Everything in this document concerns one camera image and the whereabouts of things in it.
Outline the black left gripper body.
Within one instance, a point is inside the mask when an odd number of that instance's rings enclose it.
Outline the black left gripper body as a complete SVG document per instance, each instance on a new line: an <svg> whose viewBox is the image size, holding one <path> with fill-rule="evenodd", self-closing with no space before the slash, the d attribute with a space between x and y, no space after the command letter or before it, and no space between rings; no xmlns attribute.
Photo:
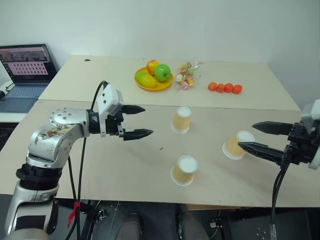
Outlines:
<svg viewBox="0 0 320 240"><path fill-rule="evenodd" d="M124 137L125 130L122 127L123 113L119 110L115 115L108 115L105 120L106 134L110 136Z"/></svg>

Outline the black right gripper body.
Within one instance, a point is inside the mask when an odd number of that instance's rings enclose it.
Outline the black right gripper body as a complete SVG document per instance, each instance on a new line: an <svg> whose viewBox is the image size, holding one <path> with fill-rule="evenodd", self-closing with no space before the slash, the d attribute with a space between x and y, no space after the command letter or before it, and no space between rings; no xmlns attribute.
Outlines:
<svg viewBox="0 0 320 240"><path fill-rule="evenodd" d="M300 162L309 167L320 166L320 123L314 122L307 129L302 122L285 123L284 135L288 135L289 145L284 149L282 165L299 165Z"/></svg>

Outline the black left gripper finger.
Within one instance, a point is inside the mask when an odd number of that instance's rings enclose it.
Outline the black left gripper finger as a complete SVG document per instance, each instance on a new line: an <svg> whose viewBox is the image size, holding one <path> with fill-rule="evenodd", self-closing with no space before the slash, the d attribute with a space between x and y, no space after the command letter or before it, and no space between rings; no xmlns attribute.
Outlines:
<svg viewBox="0 0 320 240"><path fill-rule="evenodd" d="M133 131L125 131L123 134L124 141L132 141L142 139L151 135L154 131L149 129L135 129Z"/></svg>
<svg viewBox="0 0 320 240"><path fill-rule="evenodd" d="M145 112L146 110L138 105L123 105L122 106L122 113L126 115L135 115L142 112Z"/></svg>

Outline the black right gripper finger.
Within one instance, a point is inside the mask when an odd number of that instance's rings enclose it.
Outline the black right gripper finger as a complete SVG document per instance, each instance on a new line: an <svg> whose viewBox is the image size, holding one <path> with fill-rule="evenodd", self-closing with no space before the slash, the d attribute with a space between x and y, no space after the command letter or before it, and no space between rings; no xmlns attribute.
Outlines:
<svg viewBox="0 0 320 240"><path fill-rule="evenodd" d="M238 146L245 152L250 153L258 158L276 163L280 167L286 165L283 161L284 152L281 150L270 148L268 145L257 142L239 142Z"/></svg>
<svg viewBox="0 0 320 240"><path fill-rule="evenodd" d="M252 125L256 130L265 134L288 136L293 128L292 123L283 123L275 121L263 121Z"/></svg>

